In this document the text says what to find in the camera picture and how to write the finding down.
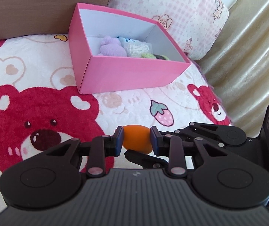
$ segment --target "orange ball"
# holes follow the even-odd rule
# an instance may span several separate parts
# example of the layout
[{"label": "orange ball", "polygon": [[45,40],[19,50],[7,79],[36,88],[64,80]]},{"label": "orange ball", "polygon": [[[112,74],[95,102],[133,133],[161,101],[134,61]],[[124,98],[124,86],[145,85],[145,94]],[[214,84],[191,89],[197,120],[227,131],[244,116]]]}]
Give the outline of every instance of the orange ball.
[{"label": "orange ball", "polygon": [[140,125],[124,126],[125,149],[132,149],[148,155],[152,151],[150,143],[150,129]]}]

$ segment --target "strawberry print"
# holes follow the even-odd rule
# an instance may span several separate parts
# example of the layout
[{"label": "strawberry print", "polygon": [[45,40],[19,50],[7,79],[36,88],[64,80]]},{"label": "strawberry print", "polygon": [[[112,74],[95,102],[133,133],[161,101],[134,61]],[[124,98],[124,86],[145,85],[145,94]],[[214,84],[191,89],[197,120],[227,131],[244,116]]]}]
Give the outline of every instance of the strawberry print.
[{"label": "strawberry print", "polygon": [[170,127],[174,124],[173,115],[163,103],[152,100],[150,113],[163,126]]}]

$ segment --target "pink box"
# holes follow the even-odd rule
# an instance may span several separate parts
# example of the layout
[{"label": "pink box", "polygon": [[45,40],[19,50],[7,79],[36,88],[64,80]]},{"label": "pink box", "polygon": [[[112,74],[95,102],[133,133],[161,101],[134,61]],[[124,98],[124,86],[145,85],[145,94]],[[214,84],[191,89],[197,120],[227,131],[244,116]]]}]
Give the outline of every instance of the pink box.
[{"label": "pink box", "polygon": [[[106,35],[149,42],[154,54],[170,60],[97,56]],[[165,86],[190,66],[190,60],[157,21],[91,4],[77,4],[69,46],[80,94]]]}]

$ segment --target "purple plush toy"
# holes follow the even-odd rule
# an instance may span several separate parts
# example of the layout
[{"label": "purple plush toy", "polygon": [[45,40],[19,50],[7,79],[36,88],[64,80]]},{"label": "purple plush toy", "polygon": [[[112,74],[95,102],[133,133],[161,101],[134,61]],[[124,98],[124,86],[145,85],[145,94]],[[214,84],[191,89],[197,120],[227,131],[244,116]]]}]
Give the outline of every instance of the purple plush toy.
[{"label": "purple plush toy", "polygon": [[111,38],[110,36],[104,37],[99,56],[116,56],[127,57],[125,49],[121,46],[121,42],[118,38]]}]

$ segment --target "black gripper base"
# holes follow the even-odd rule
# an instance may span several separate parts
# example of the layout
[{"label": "black gripper base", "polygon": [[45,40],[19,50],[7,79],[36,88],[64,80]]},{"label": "black gripper base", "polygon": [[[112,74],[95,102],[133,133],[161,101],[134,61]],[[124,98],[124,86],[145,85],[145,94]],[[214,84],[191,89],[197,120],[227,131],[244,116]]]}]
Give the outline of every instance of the black gripper base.
[{"label": "black gripper base", "polygon": [[196,197],[183,179],[161,169],[111,169],[89,179],[79,194],[45,211],[9,207],[0,226],[267,226],[269,211],[222,210]]}]

